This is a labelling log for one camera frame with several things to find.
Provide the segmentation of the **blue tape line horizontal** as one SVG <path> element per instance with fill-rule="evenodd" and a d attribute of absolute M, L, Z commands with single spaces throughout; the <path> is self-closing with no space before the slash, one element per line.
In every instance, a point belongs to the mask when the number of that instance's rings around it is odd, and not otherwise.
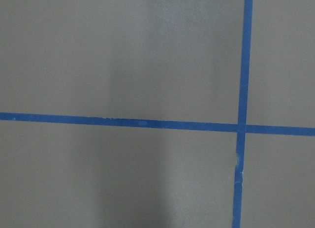
<path fill-rule="evenodd" d="M 23 114 L 23 113 L 6 113 L 6 112 L 2 112 L 0 114 L 0 119 L 4 121 L 154 128 L 154 129 L 172 129 L 172 130 L 198 130 L 198 131 L 217 131 L 217 132 L 241 131 L 245 133 L 256 133 L 256 134 L 279 134 L 279 135 L 298 135 L 298 136 L 314 136 L 315 135 L 314 128 L 305 128 L 305 127 L 262 126 L 262 125 L 241 126 L 238 124 L 224 124 L 224 123 L 101 118 L 101 117 Z"/>

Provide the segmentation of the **blue tape line vertical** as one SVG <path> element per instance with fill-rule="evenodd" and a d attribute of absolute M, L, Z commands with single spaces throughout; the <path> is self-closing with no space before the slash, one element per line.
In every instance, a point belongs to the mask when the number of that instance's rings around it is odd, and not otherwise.
<path fill-rule="evenodd" d="M 241 72 L 239 86 L 238 122 L 237 122 L 237 141 L 236 156 L 237 164 L 234 173 L 234 194 L 232 227 L 241 226 L 242 213 L 242 192 L 243 192 L 243 173 L 246 145 L 247 129 L 247 109 L 249 92 L 249 75 L 251 61 L 251 37 L 252 37 L 252 12 L 253 0 L 244 0 L 243 34 L 242 34 L 242 54 Z"/>

